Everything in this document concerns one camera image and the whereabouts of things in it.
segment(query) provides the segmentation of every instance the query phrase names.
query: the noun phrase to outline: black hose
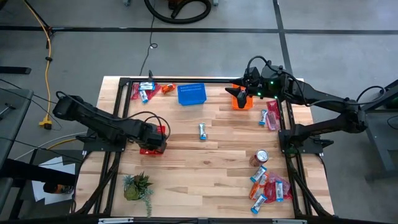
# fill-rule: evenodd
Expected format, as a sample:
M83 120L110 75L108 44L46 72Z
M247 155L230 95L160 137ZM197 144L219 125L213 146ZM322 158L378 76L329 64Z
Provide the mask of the black hose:
M179 14L181 9L186 4L191 3L193 1L198 1L198 2L202 2L203 4L205 4L206 5L206 10L202 14L200 14L199 16L195 16L195 17L188 18L188 19L176 19L176 16ZM155 9L150 4L149 0L144 0L144 2L145 2L145 5L147 6L149 12L152 15L154 15L156 18L160 19L161 21L169 23L169 24L190 24L190 23L193 23L193 22L198 22L198 21L204 19L211 11L211 2L209 0L183 0L173 10L171 18L168 18L168 17L160 15L157 11L155 11Z

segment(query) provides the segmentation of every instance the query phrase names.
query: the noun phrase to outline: blue basket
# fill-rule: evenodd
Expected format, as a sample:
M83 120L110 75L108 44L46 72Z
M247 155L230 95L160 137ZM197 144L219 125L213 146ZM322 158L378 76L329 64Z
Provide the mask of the blue basket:
M204 83L179 85L177 90L178 102L183 106L202 104L207 100Z

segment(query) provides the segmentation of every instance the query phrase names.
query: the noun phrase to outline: yellow power cord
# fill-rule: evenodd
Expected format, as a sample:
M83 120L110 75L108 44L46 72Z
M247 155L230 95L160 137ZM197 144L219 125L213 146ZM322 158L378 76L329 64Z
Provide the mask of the yellow power cord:
M67 140L60 141L60 142L55 143L54 145L48 147L47 150L51 150L51 149L54 148L55 146L59 146L59 145L61 145L61 144L63 144L63 143L71 142L71 141L74 141L74 140L77 140L77 139L67 139Z
M33 14L33 16L35 16L35 18L37 19L37 22L39 22L40 26L42 27L44 34L47 38L47 42L49 43L49 56L46 58L47 60L47 66L45 68L45 84L47 86L47 99L48 99L48 106L47 106L47 113L44 116L43 121L39 122L39 125L45 129L51 129L52 128L52 121L49 119L49 113L50 113L50 101L51 101L51 94L50 94L50 87L49 87L49 81L48 81L48 76L49 76L49 67L50 67L50 61L51 59L51 40L49 37L49 34L47 33L47 31L45 30L45 27L42 23L42 21L40 21L40 19L36 16L36 13L29 7L28 4L26 4L26 2L24 2L26 7L31 11L31 13Z

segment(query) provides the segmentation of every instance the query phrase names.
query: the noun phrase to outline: wooden table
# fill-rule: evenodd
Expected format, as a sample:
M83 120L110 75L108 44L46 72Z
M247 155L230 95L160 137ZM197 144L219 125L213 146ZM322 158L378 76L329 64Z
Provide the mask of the wooden table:
M113 112L119 78L104 77L97 104L99 109ZM252 187L249 177L257 168L249 165L250 156L258 149L267 150L268 170L288 180L286 163L280 153L277 132L258 125L260 110L266 108L267 99L254 98L251 110L232 110L231 95L224 90L225 86L206 84L207 101L203 105L181 106L177 91L166 95L158 93L146 105L140 100L131 102L129 114L152 111L170 123L172 133L162 156L140 155L137 144L127 144L119 166L111 212L113 217L146 216L144 202L128 202L123 197L123 176L142 171L154 183L151 186L155 192L151 198L153 217L294 217L291 200L263 205L258 215L251 213L254 201L248 196ZM296 123L313 122L310 108L293 105L293 111ZM139 119L146 117L148 115L137 116ZM199 140L198 125L202 122L206 123L206 141ZM98 185L103 157L103 152L93 152L82 165L76 188L78 209ZM308 188L323 207L333 213L325 171L319 158L304 154L303 164ZM101 211L107 194L108 187L104 190ZM298 199L304 212L301 190L298 190Z

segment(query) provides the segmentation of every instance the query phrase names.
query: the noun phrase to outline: gray floor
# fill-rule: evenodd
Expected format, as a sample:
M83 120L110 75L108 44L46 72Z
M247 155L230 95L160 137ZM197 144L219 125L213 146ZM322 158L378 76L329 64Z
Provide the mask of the gray floor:
M152 19L144 3L138 0L130 7L125 7L121 0L31 0L31 4L53 26L150 27ZM279 5L286 29L398 29L395 0L280 0ZM169 14L165 1L158 1L157 9ZM182 11L182 17L201 9L199 4L192 3ZM0 11L1 24L36 26L37 22L22 1L9 1ZM154 27L181 26L155 21ZM213 8L208 18L183 27L275 29L277 25L272 0L220 0L219 7ZM49 75L53 97L55 91L62 90L95 105L103 76L139 73L148 42L149 33L56 33ZM277 34L155 33L153 42L159 47L151 50L144 74L151 69L154 75L238 77L254 55L283 64ZM387 85L398 77L398 35L287 35L287 45L295 76L321 91L356 98L366 87ZM0 75L0 78L46 96L45 56L42 32L0 31L0 65L32 68L28 76ZM319 108L312 111L315 121L336 116ZM31 105L17 139L38 145L85 130L82 125L63 121L61 131L40 129L37 124L44 114ZM324 138L335 140L325 151L335 213L344 218L397 223L397 179L373 184L364 180L364 175L382 169L366 135L333 133ZM81 145L69 144L63 148L81 149ZM27 150L29 147L16 144L10 157ZM41 205L37 209L37 204L29 204L24 217L67 212L67 206Z

